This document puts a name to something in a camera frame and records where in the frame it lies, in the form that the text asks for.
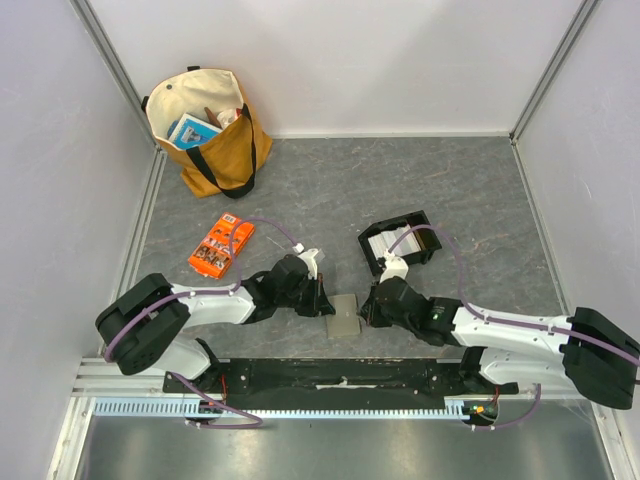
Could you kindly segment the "grey card holder wallet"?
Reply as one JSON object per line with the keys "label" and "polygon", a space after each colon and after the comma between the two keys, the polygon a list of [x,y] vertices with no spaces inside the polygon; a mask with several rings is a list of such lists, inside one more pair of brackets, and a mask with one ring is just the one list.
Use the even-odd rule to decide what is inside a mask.
{"label": "grey card holder wallet", "polygon": [[327,337],[339,339],[361,333],[358,301],[355,294],[339,294],[329,297],[335,313],[326,317]]}

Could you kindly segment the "black card tray box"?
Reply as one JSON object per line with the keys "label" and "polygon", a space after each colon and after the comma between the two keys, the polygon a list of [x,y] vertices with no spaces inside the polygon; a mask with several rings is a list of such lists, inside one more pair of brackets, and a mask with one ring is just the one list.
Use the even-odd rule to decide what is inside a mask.
{"label": "black card tray box", "polygon": [[[377,233],[380,233],[381,231],[392,230],[405,225],[409,225],[411,227],[410,231],[415,233],[422,247],[422,250],[420,253],[414,253],[405,257],[400,257],[402,257],[408,265],[426,264],[433,257],[434,253],[442,248],[442,245],[436,234],[431,230],[412,230],[413,227],[427,224],[429,224],[429,220],[425,212],[423,210],[418,210],[408,214],[392,217],[391,219],[375,222],[369,227],[365,228],[364,231],[358,235],[358,242],[363,251],[371,274],[374,276],[380,275],[382,273],[382,268],[378,262],[379,258],[375,258],[372,253],[371,247],[368,243],[368,238]],[[391,247],[391,249],[394,249],[396,245],[407,235],[408,232],[404,233]]]}

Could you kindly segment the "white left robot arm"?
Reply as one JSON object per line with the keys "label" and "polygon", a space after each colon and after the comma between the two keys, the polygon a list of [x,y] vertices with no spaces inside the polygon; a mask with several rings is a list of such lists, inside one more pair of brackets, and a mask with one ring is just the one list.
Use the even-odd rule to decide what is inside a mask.
{"label": "white left robot arm", "polygon": [[190,339],[185,331],[254,324],[279,309],[307,318],[335,314],[318,271],[320,253],[287,254],[271,269],[220,288],[189,287],[149,274],[98,315],[103,358],[125,376],[156,367],[180,374],[198,392],[210,392],[219,384],[220,369],[206,342]]}

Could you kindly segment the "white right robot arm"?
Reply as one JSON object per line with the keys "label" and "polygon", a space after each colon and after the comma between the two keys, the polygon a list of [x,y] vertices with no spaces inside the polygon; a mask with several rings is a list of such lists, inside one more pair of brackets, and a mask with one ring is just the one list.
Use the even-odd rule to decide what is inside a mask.
{"label": "white right robot arm", "polygon": [[464,350],[458,381],[477,394],[490,385],[537,384],[545,393],[576,392],[617,410],[633,405],[639,344],[598,311],[526,316],[425,297],[404,279],[375,283],[360,310],[369,326],[399,326],[432,346]]}

